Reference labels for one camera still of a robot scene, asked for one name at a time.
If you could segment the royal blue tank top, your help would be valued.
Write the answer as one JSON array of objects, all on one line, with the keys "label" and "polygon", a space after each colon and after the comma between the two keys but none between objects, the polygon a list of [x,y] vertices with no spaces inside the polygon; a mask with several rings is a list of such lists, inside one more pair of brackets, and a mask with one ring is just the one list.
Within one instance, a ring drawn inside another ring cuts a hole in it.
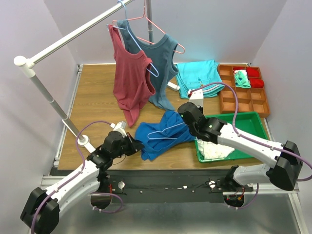
[{"label": "royal blue tank top", "polygon": [[195,137],[177,112],[166,111],[159,123],[140,123],[135,139],[144,145],[142,160],[153,161],[178,144],[194,141]]}]

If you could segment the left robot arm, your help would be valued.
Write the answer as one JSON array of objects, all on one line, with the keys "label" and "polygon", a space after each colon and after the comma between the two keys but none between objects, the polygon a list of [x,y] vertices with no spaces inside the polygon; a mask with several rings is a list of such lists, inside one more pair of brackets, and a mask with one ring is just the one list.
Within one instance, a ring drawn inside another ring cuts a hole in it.
[{"label": "left robot arm", "polygon": [[33,234],[49,234],[65,214],[83,196],[102,193],[108,187],[107,169],[115,158],[131,156],[143,149],[143,144],[129,133],[111,131],[104,143],[95,148],[87,159],[59,182],[29,195],[20,219]]}]

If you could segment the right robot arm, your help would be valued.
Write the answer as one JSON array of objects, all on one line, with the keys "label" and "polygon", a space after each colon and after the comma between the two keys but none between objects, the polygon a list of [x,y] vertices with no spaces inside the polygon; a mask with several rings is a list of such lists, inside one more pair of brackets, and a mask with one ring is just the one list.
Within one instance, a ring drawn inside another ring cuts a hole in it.
[{"label": "right robot arm", "polygon": [[285,191],[294,189],[303,166],[301,157],[294,156],[298,152],[295,143],[272,142],[238,130],[219,118],[206,118],[191,102],[182,104],[177,112],[191,135],[215,145],[232,147],[262,162],[247,167],[232,166],[221,181],[224,189],[235,191],[250,183],[271,183]]}]

